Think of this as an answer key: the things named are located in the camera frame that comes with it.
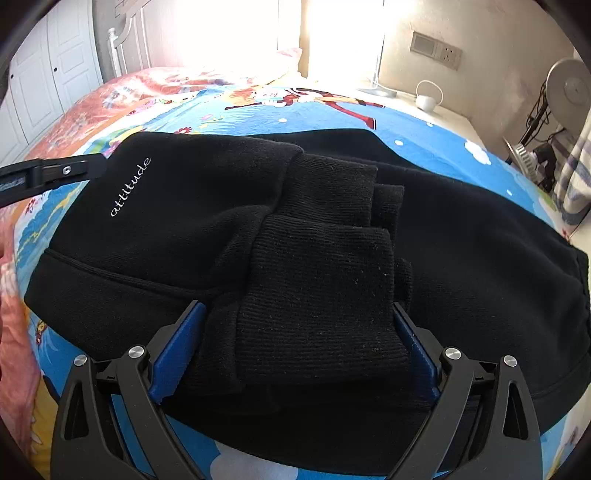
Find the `black sweat pants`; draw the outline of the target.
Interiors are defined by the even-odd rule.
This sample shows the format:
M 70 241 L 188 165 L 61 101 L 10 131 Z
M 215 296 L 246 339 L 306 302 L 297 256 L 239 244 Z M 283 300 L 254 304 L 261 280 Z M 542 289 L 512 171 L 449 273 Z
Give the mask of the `black sweat pants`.
M 432 406 L 394 307 L 472 359 L 514 356 L 548 430 L 590 382 L 587 277 L 544 221 L 366 130 L 140 132 L 68 209 L 24 299 L 96 360 L 200 301 L 167 414 L 259 457 L 382 475 Z

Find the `white wardrobe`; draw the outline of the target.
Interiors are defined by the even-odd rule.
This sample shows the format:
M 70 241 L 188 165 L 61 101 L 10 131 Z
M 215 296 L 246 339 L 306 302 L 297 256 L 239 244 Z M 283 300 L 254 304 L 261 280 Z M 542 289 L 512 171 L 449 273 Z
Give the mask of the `white wardrobe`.
M 1 164 L 20 161 L 73 105 L 103 84 L 92 3 L 60 1 L 10 60 L 1 103 Z

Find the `white headboard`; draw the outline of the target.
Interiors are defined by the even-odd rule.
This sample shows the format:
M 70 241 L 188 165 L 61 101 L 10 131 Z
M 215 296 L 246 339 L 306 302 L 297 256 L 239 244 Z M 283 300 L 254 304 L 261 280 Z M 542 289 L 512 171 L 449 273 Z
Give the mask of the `white headboard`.
M 167 1 L 117 1 L 118 27 L 108 29 L 108 47 L 114 75 L 121 77 L 136 71 L 171 67 L 166 52 Z

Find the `striped blue white cloth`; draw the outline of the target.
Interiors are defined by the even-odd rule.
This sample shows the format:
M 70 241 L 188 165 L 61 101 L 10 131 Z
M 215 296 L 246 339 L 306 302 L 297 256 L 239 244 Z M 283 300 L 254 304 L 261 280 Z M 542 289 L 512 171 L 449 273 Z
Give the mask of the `striped blue white cloth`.
M 562 132 L 551 141 L 557 158 L 552 198 L 570 228 L 577 227 L 590 211 L 590 140 L 573 140 Z

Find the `silver finned spot lamp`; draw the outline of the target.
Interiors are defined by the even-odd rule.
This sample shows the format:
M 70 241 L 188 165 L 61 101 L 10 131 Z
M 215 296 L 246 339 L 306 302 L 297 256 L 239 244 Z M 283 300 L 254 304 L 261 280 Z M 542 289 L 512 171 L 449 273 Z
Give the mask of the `silver finned spot lamp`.
M 511 144 L 506 138 L 503 141 L 509 150 L 510 162 L 540 189 L 550 193 L 556 183 L 557 157 L 553 147 L 549 143 L 542 143 L 528 150 L 521 143 Z

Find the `blue cartoon bed sheet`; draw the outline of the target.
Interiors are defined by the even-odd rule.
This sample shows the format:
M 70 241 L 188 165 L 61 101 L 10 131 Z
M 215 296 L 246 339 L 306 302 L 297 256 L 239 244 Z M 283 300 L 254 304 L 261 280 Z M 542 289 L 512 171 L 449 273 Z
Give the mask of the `blue cartoon bed sheet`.
M 226 86 L 200 93 L 176 106 L 144 109 L 108 126 L 99 139 L 74 154 L 110 154 L 129 135 L 164 132 L 187 135 L 255 135 L 319 129 L 362 128 L 375 133 L 391 150 L 429 171 L 478 185 L 524 207 L 556 230 L 563 229 L 551 197 L 494 154 L 438 125 L 383 104 L 358 97 L 321 94 L 301 88 L 273 86 L 238 89 Z M 26 290 L 40 254 L 25 248 L 25 263 L 17 280 Z M 31 323 L 43 329 L 33 345 L 41 379 L 57 412 L 58 397 L 77 349 L 29 311 Z M 47 460 L 32 462 L 42 474 Z

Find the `white nightstand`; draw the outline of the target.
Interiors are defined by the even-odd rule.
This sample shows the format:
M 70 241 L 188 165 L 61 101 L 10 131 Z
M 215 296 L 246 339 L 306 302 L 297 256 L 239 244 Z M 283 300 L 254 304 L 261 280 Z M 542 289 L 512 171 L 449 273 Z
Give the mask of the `white nightstand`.
M 425 112 L 416 105 L 414 94 L 403 91 L 394 92 L 376 86 L 361 88 L 356 91 L 356 94 L 360 98 L 363 98 L 363 100 L 380 103 L 388 108 L 401 111 L 427 123 L 438 125 L 485 148 L 484 142 L 470 121 L 463 115 L 443 106 L 436 106 L 432 112 Z

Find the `round studio lamp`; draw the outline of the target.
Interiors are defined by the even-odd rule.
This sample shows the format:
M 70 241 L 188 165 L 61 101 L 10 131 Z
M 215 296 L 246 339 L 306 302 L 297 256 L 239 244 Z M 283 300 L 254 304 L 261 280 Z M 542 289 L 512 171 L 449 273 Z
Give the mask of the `round studio lamp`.
M 582 60 L 564 58 L 549 70 L 538 99 L 526 119 L 519 143 L 527 146 L 553 116 L 573 137 L 578 136 L 590 110 L 590 72 Z

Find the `wall socket panel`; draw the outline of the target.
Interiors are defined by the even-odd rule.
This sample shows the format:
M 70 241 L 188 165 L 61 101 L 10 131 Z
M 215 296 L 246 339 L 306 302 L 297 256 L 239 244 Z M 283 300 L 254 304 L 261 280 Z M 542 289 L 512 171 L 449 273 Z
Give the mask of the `wall socket panel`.
M 460 48 L 417 31 L 413 32 L 410 51 L 455 71 L 459 69 L 463 55 Z

